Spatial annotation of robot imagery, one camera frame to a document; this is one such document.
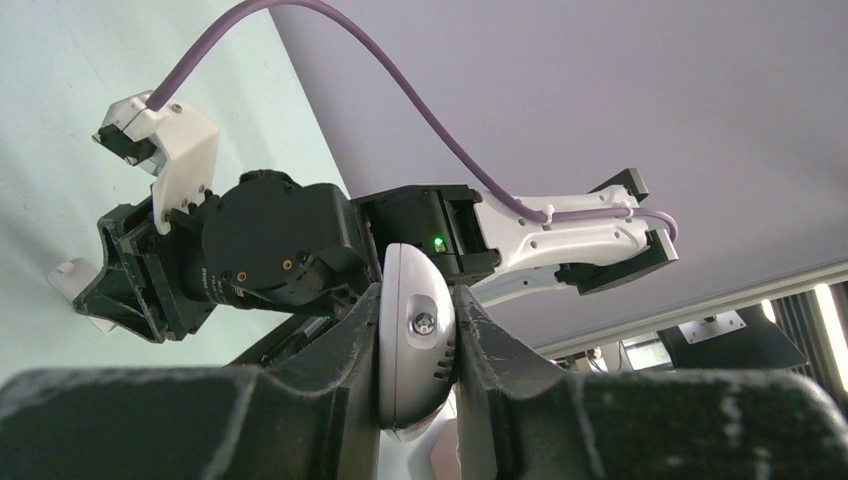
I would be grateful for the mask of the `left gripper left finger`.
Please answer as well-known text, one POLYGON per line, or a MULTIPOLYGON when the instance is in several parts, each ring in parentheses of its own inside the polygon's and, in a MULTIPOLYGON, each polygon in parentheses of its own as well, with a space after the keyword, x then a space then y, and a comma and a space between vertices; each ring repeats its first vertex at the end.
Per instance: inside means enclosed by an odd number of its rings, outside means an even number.
POLYGON ((287 360, 41 369, 1 390, 5 479, 373 479, 380 288, 287 360))

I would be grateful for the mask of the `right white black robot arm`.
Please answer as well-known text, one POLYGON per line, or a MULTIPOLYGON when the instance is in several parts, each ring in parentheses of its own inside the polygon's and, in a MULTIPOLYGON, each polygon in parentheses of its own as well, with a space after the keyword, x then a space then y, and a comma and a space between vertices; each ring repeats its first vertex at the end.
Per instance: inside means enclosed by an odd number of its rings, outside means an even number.
POLYGON ((528 198, 553 214, 534 221, 466 185, 350 199, 333 184, 254 170, 162 214, 151 199, 117 206, 98 223, 102 266, 77 259, 51 281, 77 313, 151 343, 194 334, 221 305, 338 321, 381 279, 393 244, 483 303, 563 287, 589 295, 677 260, 676 227, 649 225, 647 195, 626 169, 584 195, 528 198))

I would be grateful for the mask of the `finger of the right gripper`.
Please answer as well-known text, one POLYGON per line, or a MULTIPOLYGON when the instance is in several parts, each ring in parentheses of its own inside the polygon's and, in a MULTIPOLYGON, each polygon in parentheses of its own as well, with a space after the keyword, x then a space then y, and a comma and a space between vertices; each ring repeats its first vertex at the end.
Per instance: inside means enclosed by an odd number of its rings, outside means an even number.
POLYGON ((176 237, 156 229, 150 205, 119 205, 97 222, 103 266, 74 298, 76 312, 111 320, 156 344, 199 329, 199 303, 180 286, 176 237))

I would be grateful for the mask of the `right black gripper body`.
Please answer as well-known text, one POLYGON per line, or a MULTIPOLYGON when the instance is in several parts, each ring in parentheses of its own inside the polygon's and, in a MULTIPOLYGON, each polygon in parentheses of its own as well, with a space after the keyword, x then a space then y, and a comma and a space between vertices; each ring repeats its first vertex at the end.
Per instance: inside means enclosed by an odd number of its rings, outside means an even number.
POLYGON ((133 212, 134 274, 159 316, 208 316, 219 305, 338 316, 375 279, 361 218, 332 183, 251 171, 167 217, 160 234, 151 199, 133 212))

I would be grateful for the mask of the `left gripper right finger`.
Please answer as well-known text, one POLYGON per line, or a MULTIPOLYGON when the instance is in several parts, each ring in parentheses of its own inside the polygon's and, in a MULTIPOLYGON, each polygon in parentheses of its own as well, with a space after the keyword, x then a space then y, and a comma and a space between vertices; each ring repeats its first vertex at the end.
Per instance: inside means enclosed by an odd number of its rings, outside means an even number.
POLYGON ((579 373, 456 287, 458 457, 466 479, 843 479, 847 423, 784 371, 579 373))

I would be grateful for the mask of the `white battery cover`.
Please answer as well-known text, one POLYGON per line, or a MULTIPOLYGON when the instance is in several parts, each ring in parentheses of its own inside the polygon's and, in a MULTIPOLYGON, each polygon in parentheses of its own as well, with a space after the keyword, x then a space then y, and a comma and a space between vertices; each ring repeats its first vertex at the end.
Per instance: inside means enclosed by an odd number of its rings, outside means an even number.
POLYGON ((48 281, 68 304, 82 293, 99 271, 85 258, 64 261, 48 273, 48 281))

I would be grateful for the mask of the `white remote control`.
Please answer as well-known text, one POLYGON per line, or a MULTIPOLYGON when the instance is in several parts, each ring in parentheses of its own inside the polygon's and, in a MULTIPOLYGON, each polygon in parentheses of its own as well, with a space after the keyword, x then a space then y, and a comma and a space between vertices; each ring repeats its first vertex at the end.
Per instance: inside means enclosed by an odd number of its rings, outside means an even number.
POLYGON ((450 288, 419 248, 387 247, 378 319, 378 479, 432 479, 431 451, 455 419, 450 288))

